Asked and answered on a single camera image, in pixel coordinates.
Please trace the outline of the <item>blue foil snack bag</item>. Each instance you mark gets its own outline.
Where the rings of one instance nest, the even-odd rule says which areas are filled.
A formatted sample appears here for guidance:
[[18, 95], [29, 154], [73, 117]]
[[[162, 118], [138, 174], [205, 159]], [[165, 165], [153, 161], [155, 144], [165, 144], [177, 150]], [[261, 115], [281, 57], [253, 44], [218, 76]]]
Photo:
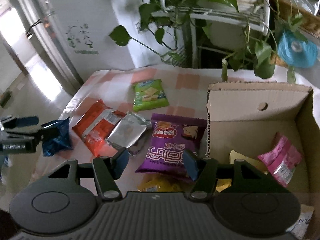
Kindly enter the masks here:
[[42, 152], [44, 157], [52, 157], [61, 151], [73, 150], [73, 144], [69, 135], [69, 117], [64, 120], [53, 120], [50, 123], [62, 123], [62, 134], [53, 140], [42, 141]]

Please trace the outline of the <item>red snack bag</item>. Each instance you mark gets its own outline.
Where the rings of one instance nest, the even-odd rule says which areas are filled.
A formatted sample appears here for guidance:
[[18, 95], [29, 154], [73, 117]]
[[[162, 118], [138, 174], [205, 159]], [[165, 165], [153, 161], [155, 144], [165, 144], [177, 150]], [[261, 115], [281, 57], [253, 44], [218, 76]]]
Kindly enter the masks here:
[[72, 127], [73, 132], [97, 157], [112, 157], [117, 152], [106, 139], [125, 116], [125, 113], [105, 105], [98, 100]]

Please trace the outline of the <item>yellow snack packet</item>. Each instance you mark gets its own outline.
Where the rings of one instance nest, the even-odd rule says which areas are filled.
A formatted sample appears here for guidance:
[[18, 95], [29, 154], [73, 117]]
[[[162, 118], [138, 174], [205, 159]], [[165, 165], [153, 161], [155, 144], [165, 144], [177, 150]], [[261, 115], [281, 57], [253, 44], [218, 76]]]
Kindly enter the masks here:
[[185, 183], [174, 177], [160, 173], [146, 173], [137, 186], [140, 192], [181, 192]]

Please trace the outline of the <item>purple snack bag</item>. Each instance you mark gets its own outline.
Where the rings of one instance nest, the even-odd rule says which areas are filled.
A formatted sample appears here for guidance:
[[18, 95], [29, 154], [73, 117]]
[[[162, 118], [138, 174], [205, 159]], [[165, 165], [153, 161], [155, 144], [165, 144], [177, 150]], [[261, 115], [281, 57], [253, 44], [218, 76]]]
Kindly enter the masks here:
[[137, 173], [161, 173], [185, 178], [184, 150], [197, 153], [207, 128], [207, 121], [176, 115], [153, 113], [152, 135], [145, 160]]

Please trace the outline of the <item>pink white America snack bag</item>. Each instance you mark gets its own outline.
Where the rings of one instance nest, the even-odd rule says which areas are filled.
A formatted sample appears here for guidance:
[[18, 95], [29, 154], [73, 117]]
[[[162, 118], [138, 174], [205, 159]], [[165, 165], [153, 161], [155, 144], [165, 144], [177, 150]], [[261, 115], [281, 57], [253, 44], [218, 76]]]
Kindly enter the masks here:
[[277, 132], [272, 150], [259, 155], [258, 159], [281, 186], [287, 187], [297, 165], [302, 161], [302, 154], [286, 136]]

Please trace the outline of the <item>green cracker bag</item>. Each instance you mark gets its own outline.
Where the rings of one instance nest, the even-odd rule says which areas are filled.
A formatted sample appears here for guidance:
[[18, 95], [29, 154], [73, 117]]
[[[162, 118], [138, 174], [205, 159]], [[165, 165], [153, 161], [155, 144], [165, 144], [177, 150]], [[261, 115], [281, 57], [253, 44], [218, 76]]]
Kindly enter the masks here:
[[135, 83], [133, 90], [135, 93], [133, 110], [135, 112], [169, 106], [161, 79]]

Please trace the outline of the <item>white blue America snack bag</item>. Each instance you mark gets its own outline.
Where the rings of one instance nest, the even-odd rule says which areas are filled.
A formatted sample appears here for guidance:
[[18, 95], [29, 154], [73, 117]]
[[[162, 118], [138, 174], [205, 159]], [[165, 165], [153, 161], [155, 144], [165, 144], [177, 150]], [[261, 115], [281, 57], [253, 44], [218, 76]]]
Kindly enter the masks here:
[[291, 230], [291, 233], [297, 239], [303, 239], [304, 235], [306, 234], [314, 210], [315, 209], [313, 206], [304, 204], [300, 206], [300, 216]]

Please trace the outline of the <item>silver foil snack bag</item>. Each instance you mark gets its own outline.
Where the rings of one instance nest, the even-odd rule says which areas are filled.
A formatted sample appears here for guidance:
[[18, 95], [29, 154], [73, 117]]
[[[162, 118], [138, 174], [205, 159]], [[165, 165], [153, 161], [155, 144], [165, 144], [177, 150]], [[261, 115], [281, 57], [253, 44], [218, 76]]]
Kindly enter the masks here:
[[151, 128], [149, 119], [128, 111], [105, 141], [115, 149], [127, 148], [129, 154], [135, 156], [141, 151], [146, 141], [146, 131]]

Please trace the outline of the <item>pink checkered tablecloth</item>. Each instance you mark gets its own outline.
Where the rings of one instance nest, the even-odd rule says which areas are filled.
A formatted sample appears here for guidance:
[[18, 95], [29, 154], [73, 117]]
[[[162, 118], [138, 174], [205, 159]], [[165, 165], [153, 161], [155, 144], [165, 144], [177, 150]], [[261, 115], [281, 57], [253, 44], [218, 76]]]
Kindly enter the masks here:
[[[133, 84], [160, 79], [169, 99], [168, 107], [157, 109], [169, 115], [206, 117], [206, 94], [210, 83], [221, 81], [219, 69], [184, 69], [170, 65], [138, 68], [128, 72], [118, 70], [97, 71], [85, 82], [74, 96], [58, 89], [49, 81], [37, 85], [32, 79], [23, 80], [12, 95], [2, 116], [39, 117], [40, 123], [70, 117], [74, 125], [98, 100], [122, 112], [132, 109]], [[41, 148], [32, 154], [13, 154], [9, 166], [2, 168], [1, 209], [8, 211], [11, 199], [29, 183], [67, 159], [89, 163], [93, 154], [81, 139], [71, 134], [73, 150], [44, 157]]]

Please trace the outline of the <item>white printed cardboard box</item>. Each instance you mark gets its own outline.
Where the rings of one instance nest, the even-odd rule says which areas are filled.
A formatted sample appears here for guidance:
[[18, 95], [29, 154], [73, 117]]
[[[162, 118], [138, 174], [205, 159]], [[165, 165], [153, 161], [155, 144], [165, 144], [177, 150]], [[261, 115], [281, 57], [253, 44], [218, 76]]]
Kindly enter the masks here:
[[255, 158], [277, 133], [302, 154], [288, 188], [314, 207], [307, 239], [319, 239], [319, 89], [274, 82], [214, 83], [208, 88], [207, 154], [228, 163], [231, 151]]

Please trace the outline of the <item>lower white plant pot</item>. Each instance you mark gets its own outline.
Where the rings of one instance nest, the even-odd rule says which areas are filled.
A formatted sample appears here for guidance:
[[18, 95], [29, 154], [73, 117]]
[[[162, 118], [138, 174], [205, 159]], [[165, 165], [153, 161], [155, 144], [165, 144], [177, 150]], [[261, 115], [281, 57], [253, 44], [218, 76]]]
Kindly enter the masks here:
[[240, 50], [245, 46], [243, 27], [229, 23], [207, 21], [208, 37], [216, 47], [227, 50]]

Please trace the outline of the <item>blue ribbon spool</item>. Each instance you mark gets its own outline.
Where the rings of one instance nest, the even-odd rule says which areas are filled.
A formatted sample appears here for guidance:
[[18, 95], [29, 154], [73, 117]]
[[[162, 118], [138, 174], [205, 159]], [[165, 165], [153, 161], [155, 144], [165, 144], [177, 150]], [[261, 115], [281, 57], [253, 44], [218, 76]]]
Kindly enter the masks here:
[[316, 63], [318, 48], [312, 41], [302, 41], [286, 30], [278, 42], [277, 53], [289, 66], [311, 68]]

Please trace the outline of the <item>green pothos plant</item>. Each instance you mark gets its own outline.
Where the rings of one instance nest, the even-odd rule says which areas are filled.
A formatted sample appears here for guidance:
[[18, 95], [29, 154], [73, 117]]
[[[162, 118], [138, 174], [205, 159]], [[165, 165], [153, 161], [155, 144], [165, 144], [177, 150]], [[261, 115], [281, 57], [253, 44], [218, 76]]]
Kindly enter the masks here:
[[286, 49], [292, 48], [295, 43], [305, 47], [309, 42], [299, 31], [303, 15], [297, 12], [284, 20], [280, 18], [279, 9], [274, 11], [274, 27], [259, 21], [263, 32], [253, 35], [254, 29], [249, 19], [262, 9], [266, 1], [256, 0], [248, 10], [241, 11], [238, 0], [150, 0], [139, 7], [139, 29], [149, 31], [149, 25], [154, 23], [157, 29], [152, 34], [162, 46], [165, 26], [176, 31], [185, 23], [190, 23], [197, 28], [195, 21], [200, 20], [199, 27], [209, 36], [210, 33], [230, 31], [231, 20], [239, 20], [242, 44], [222, 58], [221, 77], [226, 81], [227, 69], [231, 67], [235, 72], [252, 69], [256, 76], [267, 79], [274, 74], [276, 60], [284, 57]]

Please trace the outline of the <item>white metal plant rack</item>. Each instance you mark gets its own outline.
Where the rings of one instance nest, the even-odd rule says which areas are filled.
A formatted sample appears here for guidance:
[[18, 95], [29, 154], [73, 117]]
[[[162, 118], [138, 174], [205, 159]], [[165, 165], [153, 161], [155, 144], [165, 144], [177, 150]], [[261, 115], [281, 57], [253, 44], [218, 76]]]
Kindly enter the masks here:
[[[268, 0], [257, 0], [255, 3], [238, 3], [237, 12], [235, 9], [223, 4], [201, 1], [200, 6], [180, 7], [176, 10], [173, 6], [162, 8], [153, 12], [151, 16], [158, 22], [166, 19], [171, 20], [182, 27], [184, 46], [178, 50], [181, 60], [174, 60], [174, 63], [183, 67], [197, 68], [199, 66], [200, 42], [197, 40], [197, 29], [202, 25], [208, 25], [207, 21], [216, 21], [239, 25], [241, 27], [249, 26], [253, 33], [267, 35], [270, 23], [270, 3]], [[203, 47], [203, 49], [215, 51], [218, 53], [229, 50], [222, 49], [213, 45], [213, 48]]]

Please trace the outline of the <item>wicker basket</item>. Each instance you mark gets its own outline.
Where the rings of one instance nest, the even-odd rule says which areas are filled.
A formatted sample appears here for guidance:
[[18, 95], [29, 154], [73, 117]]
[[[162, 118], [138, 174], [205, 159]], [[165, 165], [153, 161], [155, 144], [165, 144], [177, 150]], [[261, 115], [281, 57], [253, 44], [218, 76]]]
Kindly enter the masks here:
[[301, 24], [297, 27], [299, 31], [315, 38], [319, 41], [319, 15], [315, 16], [308, 11], [308, 7], [296, 4], [297, 0], [270, 0], [277, 6], [275, 14], [282, 20], [287, 21], [289, 18], [301, 18]]

